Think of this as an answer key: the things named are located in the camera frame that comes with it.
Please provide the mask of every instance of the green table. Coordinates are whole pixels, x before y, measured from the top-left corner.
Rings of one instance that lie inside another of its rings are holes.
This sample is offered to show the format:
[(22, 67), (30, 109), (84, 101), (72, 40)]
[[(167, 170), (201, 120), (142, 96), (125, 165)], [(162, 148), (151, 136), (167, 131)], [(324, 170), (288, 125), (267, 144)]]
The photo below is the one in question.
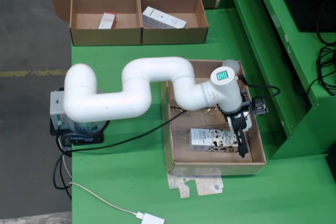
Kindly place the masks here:
[[(91, 66), (103, 92), (121, 91), (121, 71), (129, 61), (161, 56), (241, 60), (247, 80), (263, 84), (237, 11), (208, 10), (206, 14), (210, 29), (205, 44), (73, 47), (72, 64)], [(139, 118), (112, 121), (104, 132), (104, 144), (162, 123), (160, 84), (151, 88), (149, 111)], [(268, 101), (268, 106), (270, 113), (258, 117), (258, 124), (269, 158), (286, 136), (273, 103)], [(270, 160), (258, 175), (223, 177), (224, 192), (217, 195), (198, 196), (195, 182), (190, 181), (191, 196), (181, 199), (178, 190), (168, 187), (162, 130), (116, 148), (73, 153), (72, 178), (119, 207), (148, 212), (168, 223), (334, 223), (336, 217), (336, 184), (323, 155)], [(80, 188), (74, 187), (72, 195), (74, 224), (141, 222)]]

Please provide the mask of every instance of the black cable bundle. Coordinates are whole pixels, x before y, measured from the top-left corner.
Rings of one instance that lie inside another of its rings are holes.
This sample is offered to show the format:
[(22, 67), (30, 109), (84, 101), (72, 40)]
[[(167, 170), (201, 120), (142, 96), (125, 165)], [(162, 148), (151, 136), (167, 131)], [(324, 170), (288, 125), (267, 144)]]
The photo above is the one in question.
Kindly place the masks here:
[[(70, 151), (63, 151), (61, 146), (59, 146), (59, 142), (58, 142), (58, 138), (59, 138), (59, 134), (56, 135), (56, 145), (57, 147), (59, 148), (59, 150), (62, 152), (62, 154), (59, 156), (59, 158), (57, 159), (56, 161), (56, 164), (54, 166), (54, 170), (53, 170), (53, 181), (52, 181), (52, 184), (54, 185), (54, 187), (58, 190), (65, 190), (69, 196), (69, 198), (71, 199), (71, 195), (68, 191), (68, 189), (70, 188), (70, 186), (66, 186), (65, 182), (64, 182), (64, 178), (63, 178), (63, 175), (62, 175), (62, 158), (63, 158), (63, 155), (67, 155), (67, 156), (70, 156), (71, 157), (71, 153), (73, 152), (83, 152), (83, 151), (93, 151), (93, 150), (100, 150), (100, 149), (105, 149), (105, 148), (110, 148), (110, 147), (114, 147), (114, 146), (117, 146), (117, 145), (120, 145), (120, 144), (123, 144), (123, 143), (127, 143), (129, 141), (132, 141), (132, 140), (136, 140), (138, 138), (141, 138), (143, 136), (146, 136), (160, 128), (162, 128), (163, 126), (165, 126), (166, 124), (172, 122), (174, 119), (178, 118), (180, 115), (182, 115), (183, 113), (185, 113), (186, 110), (183, 110), (181, 113), (177, 114), (176, 116), (174, 116), (173, 118), (171, 118), (170, 120), (166, 121), (165, 123), (159, 125), (158, 127), (155, 127), (153, 129), (151, 129), (150, 131), (147, 131), (141, 135), (138, 135), (138, 136), (135, 136), (135, 137), (132, 137), (132, 138), (129, 138), (127, 140), (124, 140), (124, 141), (121, 141), (121, 142), (118, 142), (118, 143), (114, 143), (114, 144), (109, 144), (109, 145), (106, 145), (106, 146), (99, 146), (99, 147), (93, 147), (93, 148), (84, 148), (84, 149), (78, 149), (78, 150), (70, 150)], [(61, 181), (62, 181), (62, 184), (63, 184), (63, 187), (59, 187), (56, 185), (56, 180), (55, 180), (55, 174), (56, 174), (56, 171), (57, 171), (57, 167), (58, 167), (58, 164), (60, 165), (59, 166), (59, 175), (61, 177)]]

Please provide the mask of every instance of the white cable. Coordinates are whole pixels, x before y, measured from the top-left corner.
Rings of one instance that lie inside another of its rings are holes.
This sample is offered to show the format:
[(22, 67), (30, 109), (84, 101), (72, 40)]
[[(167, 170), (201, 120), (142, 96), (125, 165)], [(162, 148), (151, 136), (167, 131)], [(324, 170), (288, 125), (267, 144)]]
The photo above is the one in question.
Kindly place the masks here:
[(122, 208), (120, 208), (120, 207), (117, 207), (117, 206), (115, 206), (115, 205), (113, 205), (113, 204), (107, 202), (106, 200), (104, 200), (103, 198), (99, 197), (97, 194), (95, 194), (94, 192), (90, 191), (88, 188), (83, 187), (82, 185), (79, 185), (79, 184), (74, 183), (74, 182), (69, 182), (69, 185), (75, 185), (75, 186), (78, 186), (78, 187), (84, 189), (85, 191), (87, 191), (88, 193), (94, 195), (95, 197), (97, 197), (98, 199), (100, 199), (101, 201), (103, 201), (105, 204), (107, 204), (107, 205), (109, 205), (109, 206), (111, 206), (111, 207), (114, 207), (115, 209), (118, 209), (118, 210), (120, 210), (120, 211), (128, 212), (128, 213), (130, 213), (130, 214), (133, 214), (133, 215), (137, 216), (137, 214), (136, 214), (135, 212), (128, 211), (128, 210), (125, 210), (125, 209), (122, 209)]
[(66, 165), (66, 163), (65, 163), (64, 155), (62, 156), (62, 159), (63, 159), (63, 164), (64, 164), (64, 167), (65, 167), (65, 170), (67, 171), (69, 177), (72, 178), (72, 175), (71, 175), (71, 173), (69, 172), (69, 170), (68, 170), (68, 168), (67, 168), (67, 165)]
[[(58, 144), (59, 144), (59, 147), (62, 149), (63, 151), (63, 148), (62, 148), (62, 145), (61, 145), (61, 141), (59, 140), (59, 137), (58, 137)], [(63, 159), (63, 164), (64, 164), (64, 167), (65, 167), (65, 170), (67, 170), (67, 173), (68, 175), (70, 176), (70, 178), (72, 178), (72, 175), (71, 173), (69, 172), (68, 168), (67, 168), (67, 164), (65, 163), (65, 160), (64, 160), (64, 155), (62, 156), (62, 159)]]

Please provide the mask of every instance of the gray floor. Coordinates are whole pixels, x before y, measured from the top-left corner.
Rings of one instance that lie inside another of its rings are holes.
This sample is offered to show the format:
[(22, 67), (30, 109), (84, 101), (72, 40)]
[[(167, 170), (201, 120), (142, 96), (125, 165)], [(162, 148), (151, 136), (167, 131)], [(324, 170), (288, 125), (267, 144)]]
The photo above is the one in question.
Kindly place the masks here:
[(68, 24), (51, 0), (0, 0), (0, 219), (71, 210), (51, 183), (59, 152), (49, 135), (49, 94), (64, 76), (6, 77), (68, 69), (70, 59)]

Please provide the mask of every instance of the cardboard tray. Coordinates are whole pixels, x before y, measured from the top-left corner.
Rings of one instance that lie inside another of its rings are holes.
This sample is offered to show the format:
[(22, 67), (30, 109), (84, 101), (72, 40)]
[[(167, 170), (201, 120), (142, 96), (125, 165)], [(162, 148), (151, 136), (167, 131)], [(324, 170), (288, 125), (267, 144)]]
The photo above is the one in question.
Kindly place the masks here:
[(187, 21), (183, 29), (152, 29), (143, 27), (143, 45), (204, 43), (209, 24), (202, 0), (139, 0), (141, 13), (148, 7), (158, 9)]
[[(56, 15), (68, 22), (74, 46), (140, 45), (139, 0), (52, 0)], [(104, 12), (116, 13), (114, 29), (98, 29)]]
[[(52, 0), (56, 15), (69, 23), (74, 46), (204, 43), (208, 22), (202, 0)], [(183, 29), (143, 27), (151, 6), (187, 21)], [(116, 13), (115, 28), (98, 29), (104, 12)]]
[[(196, 82), (209, 80), (212, 71), (222, 65), (222, 61), (191, 60)], [(242, 90), (248, 88), (239, 83)], [(162, 120), (168, 121), (180, 110), (174, 100), (171, 82), (161, 82)], [(190, 128), (228, 129), (228, 124), (221, 112), (205, 108), (187, 112), (163, 128), (164, 155), (166, 170), (176, 175), (251, 175), (260, 172), (266, 165), (266, 157), (262, 146), (259, 127), (255, 116), (251, 116), (252, 127), (246, 134), (249, 153), (244, 158), (238, 153), (197, 152), (189, 151), (188, 133)]]

